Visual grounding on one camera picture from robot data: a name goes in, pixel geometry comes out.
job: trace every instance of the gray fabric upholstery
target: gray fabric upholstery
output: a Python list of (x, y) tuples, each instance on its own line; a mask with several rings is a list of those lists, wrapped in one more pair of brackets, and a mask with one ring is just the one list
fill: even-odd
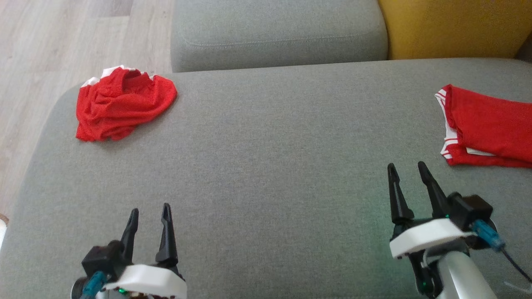
[[(532, 171), (449, 167), (434, 93), (454, 85), (531, 102), (532, 65), (441, 59), (167, 76), (177, 102), (119, 142), (75, 139), (77, 88), (50, 114), (0, 251), (2, 299), (66, 298), (97, 244), (140, 208), (134, 261), (152, 263), (172, 206), (190, 298), (417, 298), (391, 258), (386, 165), (418, 217), (423, 160), (450, 193), (495, 208), (508, 251), (532, 270)], [(500, 298), (525, 285), (503, 256), (473, 252)]]
[(176, 0), (174, 72), (384, 60), (376, 0)]

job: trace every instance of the white stripe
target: white stripe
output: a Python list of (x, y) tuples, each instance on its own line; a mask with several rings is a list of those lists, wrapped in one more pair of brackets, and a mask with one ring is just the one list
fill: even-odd
[(447, 147), (449, 144), (458, 144), (458, 140), (452, 139), (452, 140), (447, 140), (446, 142), (444, 142), (445, 147)]
[(490, 153), (482, 152), (482, 151), (479, 151), (478, 149), (474, 149), (474, 148), (468, 148), (468, 147), (466, 147), (465, 150), (467, 151), (468, 154), (471, 154), (471, 155), (479, 155), (479, 156), (495, 156), (494, 154), (490, 154)]
[[(123, 65), (118, 65), (116, 67), (104, 69), (103, 72), (102, 72), (102, 77), (101, 78), (109, 76), (117, 68), (123, 68), (124, 70), (129, 70), (129, 71), (134, 71), (135, 70), (135, 69), (132, 69), (132, 68), (124, 67)], [(85, 81), (85, 83), (83, 83), (83, 85), (81, 85), (81, 87), (85, 87), (87, 85), (94, 85), (94, 84), (98, 83), (101, 78), (92, 77), (92, 78), (88, 79), (87, 81)]]
[(85, 87), (87, 85), (94, 85), (94, 84), (96, 84), (98, 82), (99, 82), (98, 78), (92, 77), (92, 78), (88, 79), (87, 81), (85, 81), (85, 83), (83, 83), (83, 85), (81, 85), (81, 87)]
[(445, 98), (443, 96), (441, 96), (440, 94), (435, 94), (434, 96), (441, 99), (443, 103), (445, 104)]
[(2, 248), (2, 243), (4, 241), (6, 231), (7, 231), (7, 225), (2, 219), (0, 219), (0, 248)]
[(440, 102), (440, 98), (438, 97), (437, 94), (434, 95), (434, 97), (436, 98), (436, 100), (438, 101), (438, 104), (439, 106), (442, 108), (443, 110), (443, 114), (445, 115), (445, 106), (443, 104), (445, 104), (445, 101), (443, 101), (443, 104)]

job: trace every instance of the red cloth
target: red cloth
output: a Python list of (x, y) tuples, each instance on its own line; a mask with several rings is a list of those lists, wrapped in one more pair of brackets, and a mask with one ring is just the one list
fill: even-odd
[(532, 103), (507, 101), (452, 85), (442, 90), (436, 98), (448, 125), (442, 154), (450, 165), (532, 168)]
[(120, 140), (149, 122), (177, 97), (173, 82), (139, 70), (116, 68), (94, 85), (79, 89), (76, 137), (83, 141)]

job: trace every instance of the wooden floor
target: wooden floor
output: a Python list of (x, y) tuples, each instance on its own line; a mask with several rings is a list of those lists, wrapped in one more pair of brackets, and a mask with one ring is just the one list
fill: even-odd
[(0, 214), (68, 88), (124, 64), (169, 73), (172, 0), (0, 0)]

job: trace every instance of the yellow pillow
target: yellow pillow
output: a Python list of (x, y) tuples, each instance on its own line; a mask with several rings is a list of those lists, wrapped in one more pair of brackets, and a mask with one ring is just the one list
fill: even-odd
[(531, 0), (379, 0), (390, 59), (514, 57), (532, 31)]

